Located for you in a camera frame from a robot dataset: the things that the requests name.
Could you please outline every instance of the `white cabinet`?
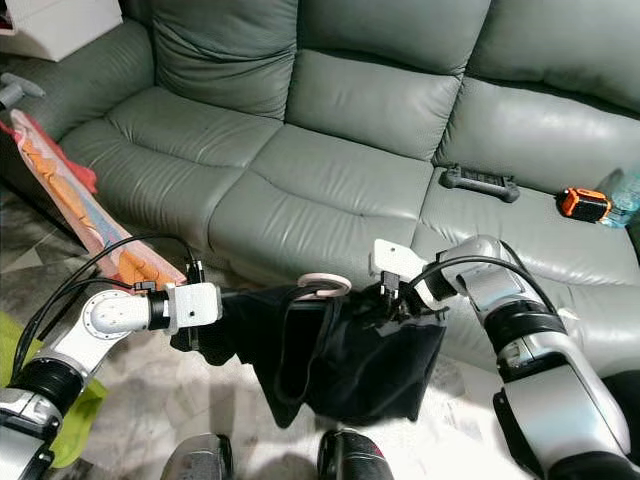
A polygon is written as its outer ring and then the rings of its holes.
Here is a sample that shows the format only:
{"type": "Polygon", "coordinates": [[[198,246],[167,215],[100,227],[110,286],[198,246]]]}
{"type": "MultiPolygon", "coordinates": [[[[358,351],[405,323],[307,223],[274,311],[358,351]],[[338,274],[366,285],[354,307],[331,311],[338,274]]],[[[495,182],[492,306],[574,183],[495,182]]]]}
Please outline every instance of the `white cabinet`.
{"type": "Polygon", "coordinates": [[[117,0],[5,2],[11,25],[0,26],[0,52],[57,62],[122,23],[117,0]]]}

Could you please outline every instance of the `plastic bottle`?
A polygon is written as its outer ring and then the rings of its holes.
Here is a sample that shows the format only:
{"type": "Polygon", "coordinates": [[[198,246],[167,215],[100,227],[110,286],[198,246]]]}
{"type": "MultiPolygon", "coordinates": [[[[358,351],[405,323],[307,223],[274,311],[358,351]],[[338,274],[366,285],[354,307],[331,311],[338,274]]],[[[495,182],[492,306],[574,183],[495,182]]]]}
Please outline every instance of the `plastic bottle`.
{"type": "Polygon", "coordinates": [[[640,170],[627,173],[611,195],[613,207],[602,223],[612,228],[624,228],[640,209],[640,170]]]}

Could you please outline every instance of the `green mat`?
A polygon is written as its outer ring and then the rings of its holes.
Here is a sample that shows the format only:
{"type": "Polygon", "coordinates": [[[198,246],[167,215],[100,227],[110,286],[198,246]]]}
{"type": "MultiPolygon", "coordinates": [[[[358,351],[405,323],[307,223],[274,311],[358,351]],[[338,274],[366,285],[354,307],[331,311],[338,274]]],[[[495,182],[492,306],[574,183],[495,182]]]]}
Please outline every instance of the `green mat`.
{"type": "MultiPolygon", "coordinates": [[[[0,312],[0,386],[4,387],[11,378],[13,353],[22,333],[22,328],[6,313],[0,312]]],[[[40,348],[42,342],[35,340],[27,360],[40,348]]],[[[91,424],[96,418],[100,406],[107,396],[107,389],[97,380],[80,395],[64,417],[60,434],[53,442],[51,450],[55,453],[53,468],[71,465],[82,453],[89,438],[91,424]]]]}

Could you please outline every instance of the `gray leather sofa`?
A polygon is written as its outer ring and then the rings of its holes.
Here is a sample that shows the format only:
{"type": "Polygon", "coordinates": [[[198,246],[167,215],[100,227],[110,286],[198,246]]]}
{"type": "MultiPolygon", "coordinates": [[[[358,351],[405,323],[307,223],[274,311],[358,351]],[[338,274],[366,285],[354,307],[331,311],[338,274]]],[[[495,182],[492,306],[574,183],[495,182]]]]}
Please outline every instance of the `gray leather sofa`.
{"type": "MultiPolygon", "coordinates": [[[[579,314],[571,328],[601,374],[640,366],[629,231],[564,219],[553,199],[640,164],[637,0],[156,0],[127,13],[60,64],[10,67],[47,90],[19,107],[97,172],[118,219],[267,284],[328,271],[362,287],[376,238],[433,258],[494,235],[579,314]],[[514,175],[520,199],[444,189],[454,163],[514,175]]],[[[3,152],[3,174],[21,176],[3,152]]],[[[445,351],[490,367],[458,307],[445,351]]]]}

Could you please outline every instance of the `tiled floor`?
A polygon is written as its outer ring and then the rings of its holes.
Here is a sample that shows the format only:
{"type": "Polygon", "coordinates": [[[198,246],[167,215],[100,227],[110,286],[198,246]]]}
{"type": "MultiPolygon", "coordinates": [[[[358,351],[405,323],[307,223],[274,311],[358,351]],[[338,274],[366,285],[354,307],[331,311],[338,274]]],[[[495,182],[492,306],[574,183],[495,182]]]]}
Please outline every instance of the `tiled floor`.
{"type": "MultiPolygon", "coordinates": [[[[83,251],[13,195],[2,193],[1,202],[0,310],[25,321],[83,261],[83,251]]],[[[213,270],[208,279],[242,282],[213,270]]],[[[280,430],[252,368],[237,358],[211,367],[198,354],[173,350],[162,333],[139,333],[111,352],[98,377],[109,396],[83,459],[53,475],[56,480],[157,480],[181,440],[209,431],[231,438],[238,479],[315,478],[318,443],[331,422],[303,407],[293,425],[280,430]]],[[[441,357],[418,422],[391,421],[364,433],[399,480],[528,478],[505,454],[489,408],[498,388],[496,375],[441,357]]]]}

